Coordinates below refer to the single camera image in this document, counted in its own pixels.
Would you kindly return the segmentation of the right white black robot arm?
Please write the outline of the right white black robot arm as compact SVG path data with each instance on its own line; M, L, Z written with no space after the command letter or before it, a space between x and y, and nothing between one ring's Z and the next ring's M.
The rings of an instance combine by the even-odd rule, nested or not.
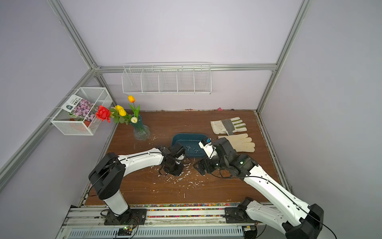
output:
M211 141L204 138L199 147L206 157L194 164L201 174L211 174L217 169L227 170L229 179L241 179L259 191L275 208L263 206L246 199L238 209L253 221L262 222L288 239L316 239L323 228L324 211L317 204L309 205L298 199L275 181L249 155L239 154L226 138Z

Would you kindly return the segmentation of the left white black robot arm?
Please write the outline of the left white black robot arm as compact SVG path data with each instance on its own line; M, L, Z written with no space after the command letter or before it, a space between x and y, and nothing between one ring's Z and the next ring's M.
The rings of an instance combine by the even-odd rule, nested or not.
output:
M106 154L90 172L88 179L96 195L103 200L115 216L122 216L129 210L120 192L123 178L135 171L161 166L167 174L179 176L184 168L185 148L176 143L172 147L158 146L130 155Z

